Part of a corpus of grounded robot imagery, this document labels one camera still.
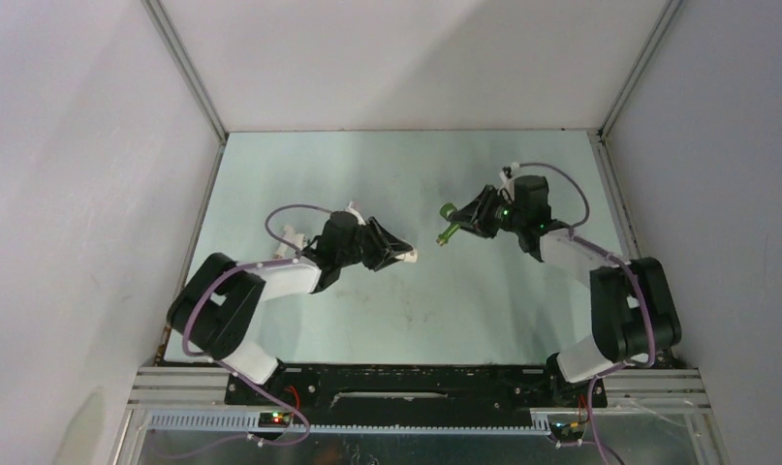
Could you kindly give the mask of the green plastic faucet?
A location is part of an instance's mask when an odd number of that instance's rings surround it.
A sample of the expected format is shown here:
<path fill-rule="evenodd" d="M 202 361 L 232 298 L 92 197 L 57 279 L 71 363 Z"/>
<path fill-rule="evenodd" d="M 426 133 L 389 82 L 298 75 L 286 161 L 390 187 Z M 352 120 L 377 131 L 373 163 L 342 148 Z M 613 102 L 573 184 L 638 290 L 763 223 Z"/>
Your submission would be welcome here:
<path fill-rule="evenodd" d="M 451 220 L 451 215 L 455 211 L 457 208 L 451 202 L 444 203 L 439 209 L 440 217 L 448 223 L 445 229 L 437 235 L 436 243 L 439 246 L 447 245 L 453 235 L 460 230 L 460 225 Z"/>

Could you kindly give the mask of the white elbow fitting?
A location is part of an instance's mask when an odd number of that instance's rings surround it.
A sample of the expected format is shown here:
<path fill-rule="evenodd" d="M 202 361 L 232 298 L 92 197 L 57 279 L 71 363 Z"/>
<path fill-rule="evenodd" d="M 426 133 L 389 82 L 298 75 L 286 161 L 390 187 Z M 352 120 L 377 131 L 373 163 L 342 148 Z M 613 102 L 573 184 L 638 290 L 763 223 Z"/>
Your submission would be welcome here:
<path fill-rule="evenodd" d="M 418 251 L 416 249 L 397 255 L 395 258 L 403 263 L 414 264 L 418 261 Z"/>

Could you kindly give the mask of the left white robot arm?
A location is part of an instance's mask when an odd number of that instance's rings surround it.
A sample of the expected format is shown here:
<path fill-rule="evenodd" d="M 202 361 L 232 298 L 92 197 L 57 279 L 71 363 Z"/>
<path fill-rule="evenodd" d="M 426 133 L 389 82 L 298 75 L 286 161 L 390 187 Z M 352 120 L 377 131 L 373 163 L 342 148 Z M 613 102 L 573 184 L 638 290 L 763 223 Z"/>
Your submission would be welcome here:
<path fill-rule="evenodd" d="M 376 218 L 362 218 L 353 209 L 333 211 L 322 232 L 292 257 L 239 264 L 223 253 L 209 255 L 174 299 L 167 322 L 181 335 L 188 356 L 207 357 L 247 378 L 254 396 L 274 403 L 285 393 L 286 378 L 280 360 L 249 334 L 258 305 L 318 294 L 347 266 L 380 271 L 417 258 L 413 245 Z"/>

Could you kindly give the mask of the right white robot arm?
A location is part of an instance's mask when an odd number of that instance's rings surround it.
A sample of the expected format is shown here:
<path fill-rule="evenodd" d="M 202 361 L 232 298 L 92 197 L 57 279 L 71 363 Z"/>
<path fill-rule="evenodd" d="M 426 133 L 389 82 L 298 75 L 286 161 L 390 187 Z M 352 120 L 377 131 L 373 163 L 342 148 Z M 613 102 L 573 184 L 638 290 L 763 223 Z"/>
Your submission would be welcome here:
<path fill-rule="evenodd" d="M 551 356 L 555 371 L 543 379 L 549 401 L 567 405 L 582 382 L 620 367 L 652 365 L 657 354 L 677 345 L 682 328 L 662 264 L 635 260 L 585 239 L 574 226 L 554 218 L 547 179 L 509 178 L 484 186 L 461 208 L 443 205 L 440 214 L 455 230 L 481 238 L 512 233 L 520 250 L 542 264 L 568 272 L 590 292 L 590 335 Z"/>

